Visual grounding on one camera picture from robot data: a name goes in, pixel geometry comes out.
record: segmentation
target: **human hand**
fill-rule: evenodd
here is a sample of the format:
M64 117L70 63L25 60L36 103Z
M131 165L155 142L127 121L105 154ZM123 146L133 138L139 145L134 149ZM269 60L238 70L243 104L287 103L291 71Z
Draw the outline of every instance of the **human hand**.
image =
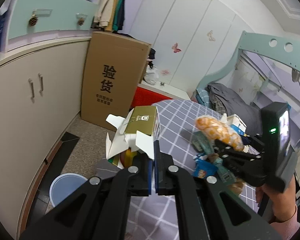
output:
M285 222L293 217L296 212L296 182L294 175L292 176L289 187L283 193L275 191L266 184L257 187L257 203L261 202L263 193L266 193L272 200L272 211L277 220Z

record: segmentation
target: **drawer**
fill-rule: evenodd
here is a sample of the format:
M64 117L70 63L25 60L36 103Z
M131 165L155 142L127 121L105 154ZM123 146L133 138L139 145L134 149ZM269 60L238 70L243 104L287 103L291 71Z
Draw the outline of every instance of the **drawer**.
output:
M56 30L89 30L98 5L86 0L17 0L9 22L8 39L26 34ZM34 26L28 21L33 11L38 17ZM79 15L85 22L77 25Z

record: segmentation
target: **pink sleeve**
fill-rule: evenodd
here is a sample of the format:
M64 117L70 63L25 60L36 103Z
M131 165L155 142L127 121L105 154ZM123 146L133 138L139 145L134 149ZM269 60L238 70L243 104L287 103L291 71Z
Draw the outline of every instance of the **pink sleeve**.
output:
M288 221L283 223L274 222L270 224L281 235L283 240L289 240L300 227L300 223L297 221L297 211L298 208L296 207L295 214Z

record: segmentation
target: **red panel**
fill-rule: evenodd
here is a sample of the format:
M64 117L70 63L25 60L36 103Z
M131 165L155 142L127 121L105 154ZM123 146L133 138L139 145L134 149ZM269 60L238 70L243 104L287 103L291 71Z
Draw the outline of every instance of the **red panel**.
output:
M131 108L134 108L135 106L150 106L154 103L158 103L166 99L172 99L172 98L166 97L164 95L160 95L156 92L141 87L137 87L137 91L131 103Z

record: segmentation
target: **open carton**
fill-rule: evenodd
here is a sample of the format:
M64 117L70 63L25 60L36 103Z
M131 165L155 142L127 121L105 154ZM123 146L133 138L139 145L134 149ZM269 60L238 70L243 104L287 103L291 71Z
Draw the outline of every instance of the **open carton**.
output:
M156 106L137 106L129 112L127 118L109 114L106 121L117 128L112 142L107 133L107 160L123 169L120 158L114 161L114 157L129 148L132 152L146 153L151 160L154 160L154 141L160 134Z

